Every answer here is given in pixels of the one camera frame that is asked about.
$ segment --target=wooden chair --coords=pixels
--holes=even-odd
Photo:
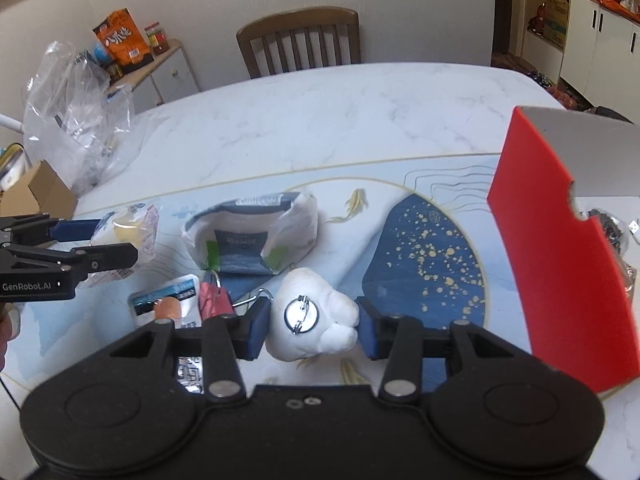
[[[334,39],[334,57],[336,65],[342,65],[342,52],[340,50],[340,35],[338,26],[346,25],[347,37],[349,40],[349,54],[352,64],[360,63],[360,28],[358,24],[358,13],[355,10],[343,9],[341,7],[309,7],[306,9],[287,10],[260,18],[249,25],[245,25],[238,30],[236,39],[240,52],[244,58],[244,63],[252,79],[260,77],[260,68],[254,53],[251,42],[262,41],[262,49],[266,58],[269,74],[276,74],[276,67],[273,63],[273,56],[270,51],[269,36],[275,37],[275,43],[280,57],[280,66],[283,72],[289,72],[289,62],[285,50],[282,36],[288,34],[291,40],[292,57],[296,70],[302,70],[300,51],[296,32],[302,30],[305,35],[306,59],[309,68],[316,67],[314,57],[312,37],[310,31],[318,32],[318,42],[320,50],[320,66],[329,66],[329,55],[324,37],[324,28],[331,28]]]

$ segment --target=white table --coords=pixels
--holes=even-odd
[[[140,156],[83,197],[78,214],[288,171],[499,153],[517,105],[560,107],[521,74],[448,64],[326,68],[218,88],[144,114]],[[12,359],[10,347],[8,370]],[[630,386],[607,401],[606,434],[594,455],[607,480],[640,473],[637,397]],[[1,402],[0,476],[14,480],[31,462],[14,410]]]

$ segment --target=metal bolt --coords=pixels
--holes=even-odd
[[[305,403],[299,399],[289,399],[285,402],[285,406],[287,408],[291,408],[292,410],[301,410],[305,407]]]
[[[239,394],[241,389],[240,384],[235,381],[216,381],[209,385],[209,393],[219,399],[233,397]]]
[[[406,397],[414,393],[418,388],[411,381],[396,379],[385,384],[385,391],[393,397]]]
[[[305,399],[305,404],[307,406],[318,406],[319,404],[322,404],[322,400],[317,397],[307,397]]]

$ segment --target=bottle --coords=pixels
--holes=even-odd
[[[166,40],[164,29],[160,27],[159,22],[152,23],[148,27],[145,27],[145,32],[156,56],[159,56],[163,52],[169,50],[169,43]]]

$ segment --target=red cutting board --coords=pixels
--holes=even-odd
[[[573,212],[572,182],[516,108],[488,202],[515,275],[532,353],[603,392],[640,376],[638,330],[598,220]]]

